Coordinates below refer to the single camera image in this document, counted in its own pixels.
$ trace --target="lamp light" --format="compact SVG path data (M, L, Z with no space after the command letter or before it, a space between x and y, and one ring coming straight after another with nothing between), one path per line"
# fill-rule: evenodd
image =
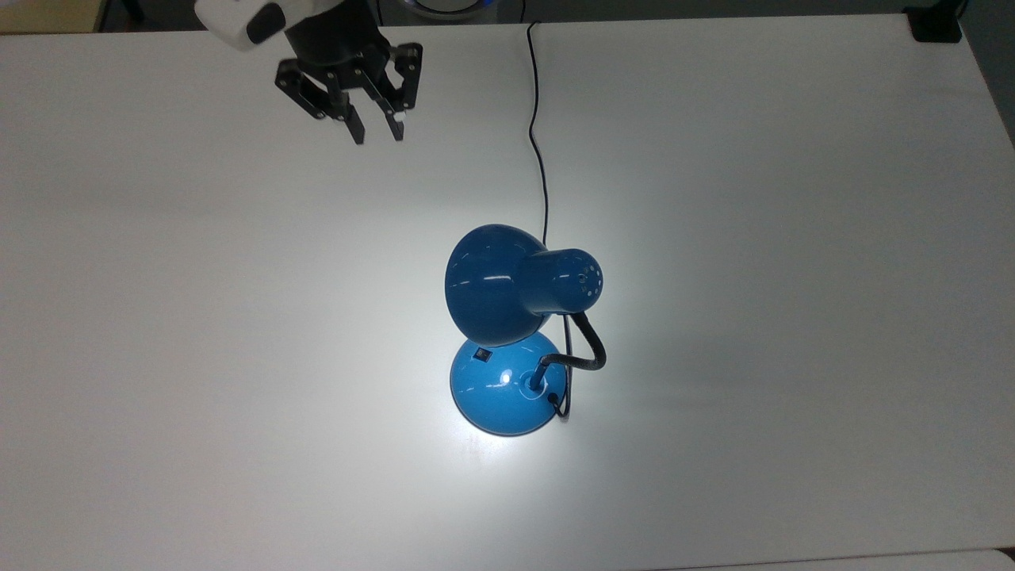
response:
M566 367L596 370L606 353L585 311L603 290L588 252L549 251L517 227L488 224L463 237L445 274L448 310L469 339L452 365L452 396L476 427L503 436L545 425L568 392ZM568 315L594 359L560 355L540 328Z

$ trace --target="lamp base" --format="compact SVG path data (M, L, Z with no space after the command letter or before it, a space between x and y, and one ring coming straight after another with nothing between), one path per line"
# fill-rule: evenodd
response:
M563 398L567 374L554 364L537 389L529 380L540 358L554 353L557 348L542 334L494 349L465 342L451 368L455 405L476 428L490 434L520 436L539 429L553 418L549 396Z

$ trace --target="black cable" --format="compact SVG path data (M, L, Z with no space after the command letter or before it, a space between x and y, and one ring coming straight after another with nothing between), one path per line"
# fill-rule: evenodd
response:
M536 116L539 115L539 66L536 64L536 49L532 47L532 28L537 23L539 20L530 23L525 30L525 37L529 40L529 57L532 58L532 80L536 88L532 120L529 121L529 142L532 143L532 150L536 152L536 159L539 160L539 177L543 181L543 245L546 245L546 226L550 221L550 193L546 190L546 165L543 164L543 153L539 151L539 143L536 142L536 135L532 131L536 126Z
M519 18L521 22L525 21L525 9L526 0L522 0L522 16ZM532 105L532 120L529 121L529 142L532 144L532 150L536 153L536 159L539 160L539 177L543 186L543 245L546 245L546 230L550 221L550 193L546 188L546 165L543 163L543 153L539 151L539 143L536 142L536 135L533 132L533 128L536 126L536 117L539 115L539 65L536 63L536 49L532 46L532 28L537 23L540 23L539 20L530 23L529 27L525 30L525 37L529 41L529 57L532 60L532 79L536 91L535 101ZM566 315L562 315L561 318L564 322L564 352L567 357L570 357L573 354L570 325L567 322ZM570 365L565 364L564 369L567 373L563 399L550 401L556 415L563 419L567 418L567 415L570 414L570 383L573 373Z
M560 316L564 320L564 353L567 355L573 355L570 343L570 325L567 322L566 315ZM570 415L570 379L573 369L570 367L564 367L566 369L566 379L564 381L564 397L559 403L554 403L550 400L550 405L553 406L553 412L556 413L561 419L566 419Z
M596 335L596 331L592 329L592 325L589 324L589 318L585 315L585 312L572 313L569 316L564 317L564 332L568 333L569 340L569 330L567 328L567 318L570 317L574 320L574 325L578 326L582 335L585 336L585 340L589 342L589 347L592 348L592 359L582 359L581 357L574 357L571 355L570 342L567 342L567 355L560 354L550 354L544 355L539 360L539 367L536 368L536 372L532 374L530 383L532 386L538 386L543 380L543 375L546 373L546 369L550 365L563 365L567 368L567 384L564 386L563 399L558 397L556 394L550 394L547 399L550 405L553 406L553 411L558 417L566 418L570 414L570 372L571 368L583 369L585 371L598 371L606 365L606 349L603 348L603 342L600 341L599 336ZM566 406L563 411L560 410L562 401L566 401Z

